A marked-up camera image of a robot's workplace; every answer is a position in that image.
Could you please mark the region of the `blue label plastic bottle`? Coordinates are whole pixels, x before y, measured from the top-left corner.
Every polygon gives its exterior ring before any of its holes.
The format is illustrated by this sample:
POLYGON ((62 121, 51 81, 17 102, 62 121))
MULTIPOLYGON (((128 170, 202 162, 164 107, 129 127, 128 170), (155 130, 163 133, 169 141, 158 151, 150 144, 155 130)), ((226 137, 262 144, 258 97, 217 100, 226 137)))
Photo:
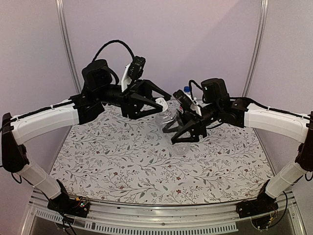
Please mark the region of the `blue label plastic bottle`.
POLYGON ((189 106, 190 110, 194 110, 194 103, 191 101, 191 93, 186 93, 183 91, 183 93, 186 95, 187 97, 187 101, 184 101, 183 104, 181 104, 180 106, 182 108, 184 108, 185 110, 187 109, 187 106, 189 106))

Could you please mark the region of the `clear plastic bottle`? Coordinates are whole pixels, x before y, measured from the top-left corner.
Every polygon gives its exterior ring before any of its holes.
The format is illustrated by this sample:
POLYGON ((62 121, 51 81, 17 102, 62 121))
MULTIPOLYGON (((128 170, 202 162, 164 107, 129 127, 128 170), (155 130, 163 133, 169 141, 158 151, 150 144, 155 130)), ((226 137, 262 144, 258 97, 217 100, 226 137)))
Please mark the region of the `clear plastic bottle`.
POLYGON ((186 155, 190 150, 190 143, 175 143, 172 144, 171 138, 182 128, 182 123, 179 118, 178 112, 169 108, 168 106, 163 106, 160 113, 155 116, 155 124, 158 131, 169 151, 172 155, 183 156, 186 155))

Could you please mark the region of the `blue bottle cap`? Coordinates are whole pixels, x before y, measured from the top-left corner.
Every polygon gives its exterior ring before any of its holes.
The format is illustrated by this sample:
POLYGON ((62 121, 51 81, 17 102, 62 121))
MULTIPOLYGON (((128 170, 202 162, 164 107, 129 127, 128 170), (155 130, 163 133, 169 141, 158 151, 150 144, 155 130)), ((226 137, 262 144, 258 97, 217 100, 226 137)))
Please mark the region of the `blue bottle cap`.
POLYGON ((189 86, 185 86, 183 91, 186 92, 186 93, 189 93, 190 92, 190 87, 189 86))

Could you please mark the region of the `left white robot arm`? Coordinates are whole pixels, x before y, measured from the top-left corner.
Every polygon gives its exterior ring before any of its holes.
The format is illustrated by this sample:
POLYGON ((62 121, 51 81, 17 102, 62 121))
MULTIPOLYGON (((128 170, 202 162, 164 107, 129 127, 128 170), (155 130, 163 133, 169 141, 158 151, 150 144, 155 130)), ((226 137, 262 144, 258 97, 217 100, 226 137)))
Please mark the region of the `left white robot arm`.
POLYGON ((80 94, 23 115, 4 114, 0 129, 3 168, 43 192, 61 212, 69 212, 73 203, 64 186, 26 155, 25 143, 59 128, 89 123, 103 113, 105 105, 119 107, 122 116, 130 119, 161 112, 162 106, 153 93, 164 100, 171 96, 141 78, 144 65, 145 59, 136 56, 119 78, 106 60, 93 60, 82 70, 84 86, 80 94))

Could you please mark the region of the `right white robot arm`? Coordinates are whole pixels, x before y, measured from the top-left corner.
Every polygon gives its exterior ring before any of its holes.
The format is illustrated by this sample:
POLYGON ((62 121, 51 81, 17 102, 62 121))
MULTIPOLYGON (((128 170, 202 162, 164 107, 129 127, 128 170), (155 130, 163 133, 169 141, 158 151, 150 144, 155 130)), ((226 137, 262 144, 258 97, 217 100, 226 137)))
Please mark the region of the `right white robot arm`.
POLYGON ((251 98, 230 97, 221 78, 207 79, 201 83, 201 88, 204 107, 182 90, 173 94, 182 108, 176 120, 178 126, 166 124, 162 129, 163 133, 174 134, 172 144, 198 142, 199 136, 206 137, 208 126, 215 121, 270 131, 300 143, 294 163, 287 164, 265 183, 253 202, 255 212, 264 213, 286 188, 313 170, 312 114, 295 114, 264 106, 251 98))

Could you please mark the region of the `floral patterned table mat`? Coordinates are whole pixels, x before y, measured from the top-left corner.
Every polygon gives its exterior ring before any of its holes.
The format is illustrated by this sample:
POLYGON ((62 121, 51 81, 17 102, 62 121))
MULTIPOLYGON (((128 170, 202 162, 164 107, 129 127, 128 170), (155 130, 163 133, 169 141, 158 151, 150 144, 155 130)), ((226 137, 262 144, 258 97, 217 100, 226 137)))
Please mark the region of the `floral patterned table mat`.
POLYGON ((72 195, 158 205, 246 200, 273 177, 250 128, 215 126, 179 156, 152 116, 130 120, 114 106, 72 127, 50 174, 72 195))

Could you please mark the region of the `aluminium front rail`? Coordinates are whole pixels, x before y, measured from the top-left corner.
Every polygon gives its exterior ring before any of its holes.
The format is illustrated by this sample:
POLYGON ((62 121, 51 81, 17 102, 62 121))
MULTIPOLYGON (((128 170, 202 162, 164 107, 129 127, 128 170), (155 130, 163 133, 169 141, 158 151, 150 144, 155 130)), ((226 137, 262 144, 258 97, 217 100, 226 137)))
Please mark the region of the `aluminium front rail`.
POLYGON ((23 235, 304 235, 306 229, 292 191, 277 199, 273 226, 256 222, 269 213, 240 218, 235 202, 151 206, 92 200, 86 218, 73 217, 71 225, 47 208, 47 200, 33 191, 22 225, 23 235))

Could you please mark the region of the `right aluminium corner post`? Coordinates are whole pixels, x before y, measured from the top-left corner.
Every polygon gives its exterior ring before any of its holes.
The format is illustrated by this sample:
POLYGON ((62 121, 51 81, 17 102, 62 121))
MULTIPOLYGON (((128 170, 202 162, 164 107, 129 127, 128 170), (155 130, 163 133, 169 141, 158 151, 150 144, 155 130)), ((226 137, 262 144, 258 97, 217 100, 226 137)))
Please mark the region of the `right aluminium corner post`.
POLYGON ((260 16, 259 16, 259 20, 258 20, 256 38, 255 38, 255 43, 254 43, 254 47, 253 47, 251 61, 250 61, 247 76, 246 76, 246 81, 245 81, 243 92, 242 92, 243 97, 247 97, 249 94, 252 80, 254 77, 254 73, 256 70, 259 53, 260 53, 260 50, 262 47, 262 40, 263 40, 263 36, 264 36, 264 31, 266 28, 268 4, 269 4, 269 0, 261 0, 260 16))

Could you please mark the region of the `aluminium corner post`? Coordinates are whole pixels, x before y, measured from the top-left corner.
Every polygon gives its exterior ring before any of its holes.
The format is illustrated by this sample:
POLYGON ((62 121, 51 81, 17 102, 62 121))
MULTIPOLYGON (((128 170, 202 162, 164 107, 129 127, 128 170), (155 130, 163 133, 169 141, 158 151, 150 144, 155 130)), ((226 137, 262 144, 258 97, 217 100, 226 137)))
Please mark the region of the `aluminium corner post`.
POLYGON ((254 77, 254 73, 256 70, 259 53, 260 53, 260 50, 262 47, 262 40, 263 40, 263 36, 264 36, 264 31, 266 28, 268 4, 269 4, 269 0, 261 0, 260 16, 259 16, 259 20, 258 20, 256 38, 255 38, 255 43, 254 43, 254 47, 253 47, 251 61, 250 61, 247 76, 246 76, 246 81, 245 81, 243 92, 242 92, 243 97, 247 97, 249 94, 252 80, 254 77))
POLYGON ((74 56, 71 48, 68 28, 67 28, 67 22, 66 22, 66 14, 65 14, 65 8, 64 8, 64 1, 63 0, 56 0, 56 10, 57 10, 57 16, 59 21, 59 27, 61 31, 61 36, 64 44, 64 49, 66 53, 67 63, 69 67, 69 71, 71 74, 71 78, 75 87, 75 90, 78 94, 82 91, 82 86, 80 83, 80 79, 78 76, 77 68, 74 61, 74 56))

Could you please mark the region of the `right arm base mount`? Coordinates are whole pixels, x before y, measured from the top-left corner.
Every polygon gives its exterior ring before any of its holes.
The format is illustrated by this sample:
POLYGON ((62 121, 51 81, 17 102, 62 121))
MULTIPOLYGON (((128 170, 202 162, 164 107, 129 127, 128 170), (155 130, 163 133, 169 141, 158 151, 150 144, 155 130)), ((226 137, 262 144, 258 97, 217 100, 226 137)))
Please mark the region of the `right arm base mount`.
POLYGON ((236 213, 240 218, 255 216, 278 209, 275 199, 265 195, 253 200, 243 200, 236 204, 236 213))

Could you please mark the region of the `left aluminium corner post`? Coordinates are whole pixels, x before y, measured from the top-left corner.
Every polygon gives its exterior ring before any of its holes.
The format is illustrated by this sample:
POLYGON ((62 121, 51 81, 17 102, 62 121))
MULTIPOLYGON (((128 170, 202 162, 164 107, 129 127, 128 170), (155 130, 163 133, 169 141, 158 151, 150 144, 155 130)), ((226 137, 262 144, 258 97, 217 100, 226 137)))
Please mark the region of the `left aluminium corner post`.
POLYGON ((64 44, 64 49, 66 53, 67 63, 69 67, 69 71, 71 74, 71 78, 75 87, 75 90, 78 94, 82 91, 82 86, 80 83, 80 79, 78 76, 77 68, 74 61, 74 56, 71 48, 68 28, 67 28, 67 22, 66 22, 66 14, 65 14, 65 8, 64 8, 64 1, 63 0, 56 0, 56 10, 57 10, 57 16, 59 21, 59 27, 61 31, 61 36, 64 44))

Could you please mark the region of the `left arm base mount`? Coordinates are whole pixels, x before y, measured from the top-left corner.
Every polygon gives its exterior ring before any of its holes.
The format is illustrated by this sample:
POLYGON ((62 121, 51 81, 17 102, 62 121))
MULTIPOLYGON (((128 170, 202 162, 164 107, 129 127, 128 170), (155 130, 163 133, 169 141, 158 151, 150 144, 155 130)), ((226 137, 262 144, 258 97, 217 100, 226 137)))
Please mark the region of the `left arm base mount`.
POLYGON ((70 198, 67 194, 60 194, 54 199, 49 199, 47 208, 61 214, 87 218, 90 204, 89 200, 82 196, 74 199, 70 198))

